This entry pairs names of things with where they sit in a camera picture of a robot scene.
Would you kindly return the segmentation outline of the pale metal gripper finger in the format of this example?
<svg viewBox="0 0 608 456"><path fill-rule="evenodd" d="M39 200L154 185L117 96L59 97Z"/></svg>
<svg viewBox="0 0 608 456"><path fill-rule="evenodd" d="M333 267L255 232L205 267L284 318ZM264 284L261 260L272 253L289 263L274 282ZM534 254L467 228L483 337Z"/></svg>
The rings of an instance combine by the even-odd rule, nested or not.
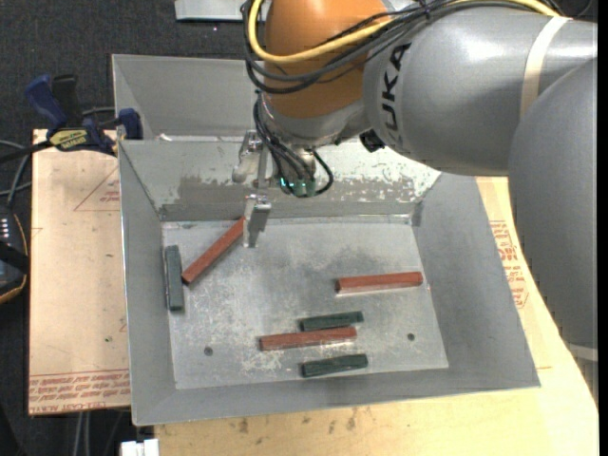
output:
<svg viewBox="0 0 608 456"><path fill-rule="evenodd" d="M256 198L250 216L250 231L263 232L272 211L272 204L266 198Z"/></svg>
<svg viewBox="0 0 608 456"><path fill-rule="evenodd" d="M258 236L258 196L250 195L245 201L243 245L255 248Z"/></svg>

